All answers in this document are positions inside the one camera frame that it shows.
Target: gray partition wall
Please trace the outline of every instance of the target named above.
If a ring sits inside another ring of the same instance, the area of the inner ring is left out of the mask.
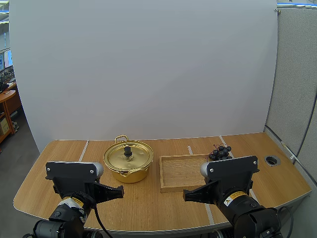
[[[266,125],[297,156],[302,166],[295,166],[313,190],[294,212],[291,238],[312,238],[317,237],[317,7],[278,9],[276,73]],[[289,225],[282,228],[284,237]]]
[[[298,155],[317,90],[317,10],[279,8],[278,50],[266,124]]]

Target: wooden tray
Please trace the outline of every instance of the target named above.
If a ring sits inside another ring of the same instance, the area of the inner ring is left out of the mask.
[[[205,185],[200,167],[208,155],[160,156],[160,192],[182,192]]]

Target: computer monitor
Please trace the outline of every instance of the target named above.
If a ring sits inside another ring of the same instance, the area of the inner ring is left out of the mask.
[[[0,71],[4,70],[4,53],[0,54]]]
[[[12,66],[12,55],[11,55],[11,50],[9,51],[5,51],[4,52],[4,67],[8,68],[10,66]]]

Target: white backdrop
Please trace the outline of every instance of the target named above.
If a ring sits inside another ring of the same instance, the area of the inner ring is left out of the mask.
[[[263,130],[276,0],[10,1],[13,66],[40,151],[55,139]]]

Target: white tape line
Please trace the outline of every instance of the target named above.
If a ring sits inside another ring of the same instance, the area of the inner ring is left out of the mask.
[[[209,223],[210,223],[210,225],[213,225],[214,221],[213,221],[213,217],[212,217],[212,213],[211,213],[209,204],[205,203],[205,207],[206,207],[206,211],[207,211],[207,214],[208,214]]]
[[[225,146],[227,146],[226,142],[224,141],[224,139],[222,138],[221,135],[219,136],[219,138],[220,138],[220,140],[222,141],[222,143],[225,144]],[[231,151],[229,152],[229,155],[234,159],[234,156],[233,156],[233,154],[231,153]],[[252,197],[254,198],[254,200],[256,200],[257,202],[259,202],[252,189],[250,189],[250,194],[252,195]]]
[[[83,157],[84,157],[84,154],[85,154],[85,152],[86,152],[87,146],[88,146],[88,142],[89,142],[89,140],[87,140],[86,145],[85,145],[85,147],[84,147],[84,149],[83,149],[83,152],[81,152],[81,155],[80,155],[80,158],[79,158],[78,162],[81,162],[81,161],[82,161],[82,159],[83,159]]]
[[[222,138],[221,135],[219,136],[219,138],[220,138],[221,142],[224,144],[224,146],[227,147],[227,144],[226,144],[226,142],[224,142],[224,139]],[[231,151],[229,151],[229,155],[234,159],[234,156],[233,156],[233,154],[231,153]]]
[[[192,155],[192,154],[193,154],[193,151],[192,151],[192,148],[190,147],[190,145],[188,145],[187,148],[188,148],[189,154]],[[213,221],[213,217],[212,217],[212,213],[211,213],[209,204],[206,204],[206,203],[205,203],[205,207],[206,207],[206,211],[207,211],[207,215],[208,215],[208,219],[209,219],[209,224],[210,224],[210,225],[213,225],[213,224],[214,224],[214,221]]]
[[[258,201],[258,199],[257,199],[257,197],[256,197],[256,195],[254,194],[254,192],[253,192],[252,189],[250,189],[250,194],[252,195],[253,199],[256,200],[256,201],[259,203],[259,201]]]
[[[187,148],[188,148],[189,154],[192,155],[193,151],[192,151],[192,148],[190,147],[190,145],[188,145]]]

